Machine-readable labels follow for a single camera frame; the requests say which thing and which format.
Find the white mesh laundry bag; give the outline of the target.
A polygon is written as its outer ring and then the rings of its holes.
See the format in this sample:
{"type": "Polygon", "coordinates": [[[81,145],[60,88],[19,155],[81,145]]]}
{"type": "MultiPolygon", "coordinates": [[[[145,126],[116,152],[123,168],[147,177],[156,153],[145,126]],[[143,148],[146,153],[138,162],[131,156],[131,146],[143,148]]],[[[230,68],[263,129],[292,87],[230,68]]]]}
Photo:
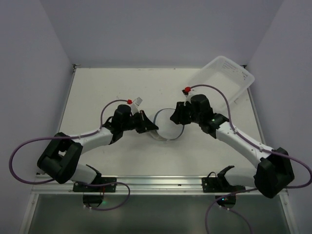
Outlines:
{"type": "Polygon", "coordinates": [[[151,116],[152,123],[158,127],[158,130],[151,132],[153,139],[158,141],[170,141],[178,139],[184,132],[184,125],[177,125],[170,120],[175,109],[163,108],[151,116]]]}

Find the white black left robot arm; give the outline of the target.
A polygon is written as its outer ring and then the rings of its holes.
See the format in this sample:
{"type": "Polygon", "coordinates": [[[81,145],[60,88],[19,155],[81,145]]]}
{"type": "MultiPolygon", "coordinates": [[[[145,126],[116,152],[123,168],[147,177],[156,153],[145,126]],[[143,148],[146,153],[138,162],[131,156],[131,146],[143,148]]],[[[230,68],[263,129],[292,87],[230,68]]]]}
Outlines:
{"type": "Polygon", "coordinates": [[[125,131],[147,133],[158,130],[143,110],[132,112],[129,105],[119,105],[113,116],[98,130],[82,135],[68,136],[57,133],[37,161],[37,166],[59,184],[67,181],[99,184],[101,173],[94,167],[79,163],[80,156],[101,146],[116,143],[125,131]]]}

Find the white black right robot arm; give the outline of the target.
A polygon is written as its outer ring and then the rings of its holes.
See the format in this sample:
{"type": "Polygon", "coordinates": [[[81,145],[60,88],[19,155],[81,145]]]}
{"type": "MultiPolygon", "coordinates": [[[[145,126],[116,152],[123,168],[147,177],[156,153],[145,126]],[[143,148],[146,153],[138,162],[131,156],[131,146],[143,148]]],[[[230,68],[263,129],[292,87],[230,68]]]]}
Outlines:
{"type": "Polygon", "coordinates": [[[233,165],[221,170],[215,177],[202,179],[205,193],[235,192],[245,187],[257,188],[265,197],[273,198],[294,180],[290,160],[283,148],[273,149],[244,133],[239,133],[230,120],[215,113],[208,98],[195,95],[189,101],[178,102],[170,120],[175,124],[196,123],[201,130],[232,147],[244,156],[253,169],[235,168],[233,165]]]}

